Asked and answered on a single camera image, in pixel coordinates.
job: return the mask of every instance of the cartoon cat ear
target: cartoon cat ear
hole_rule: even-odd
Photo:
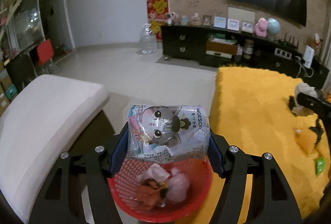
[[[168,141],[166,146],[172,147],[180,144],[180,138],[178,133],[174,132],[173,137]]]
[[[179,111],[182,109],[181,106],[170,106],[167,107],[169,110],[171,110],[171,112],[173,113],[173,115],[178,115]]]

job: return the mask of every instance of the yellow blanket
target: yellow blanket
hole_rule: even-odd
[[[330,152],[327,138],[310,156],[296,144],[297,129],[315,125],[316,115],[295,117],[287,107],[289,95],[302,82],[278,72],[246,67],[222,67],[216,76],[216,90],[211,106],[210,125],[214,133],[226,138],[245,153],[261,156],[270,152],[288,180],[302,217],[318,209],[323,189],[328,183]],[[315,175],[315,163],[320,154],[325,158],[325,170]],[[176,224],[209,223],[224,180],[216,174],[204,206]],[[246,192],[238,223],[244,223],[249,207],[252,176],[247,176]]]

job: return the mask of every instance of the globe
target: globe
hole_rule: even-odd
[[[280,32],[280,24],[276,19],[268,19],[268,32],[271,34],[277,34]]]

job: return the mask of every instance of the black cabinet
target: black cabinet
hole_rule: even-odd
[[[274,43],[267,38],[261,38],[249,33],[241,33],[229,31],[226,29],[217,29],[204,26],[162,26],[163,36],[163,54],[166,56],[195,60],[200,65],[210,67],[220,67],[233,64],[233,60],[221,58],[218,56],[206,55],[206,41],[208,33],[224,34],[226,39],[235,38],[239,44],[243,45],[246,39],[254,41],[254,51],[259,51],[252,56],[251,60],[236,63],[259,69],[269,69],[284,73],[287,76],[296,78],[300,65],[295,61],[295,56],[302,55],[295,49],[284,48],[278,43]],[[284,59],[274,55],[275,48],[281,48],[292,53],[292,59]],[[319,64],[316,60],[313,61],[312,68],[314,74],[312,77],[307,77],[304,70],[301,70],[299,78],[312,87],[322,88],[329,74],[329,70]]]

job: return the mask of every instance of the pink plush toy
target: pink plush toy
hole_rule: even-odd
[[[259,22],[254,27],[254,32],[257,36],[267,36],[268,21],[265,18],[260,18]]]

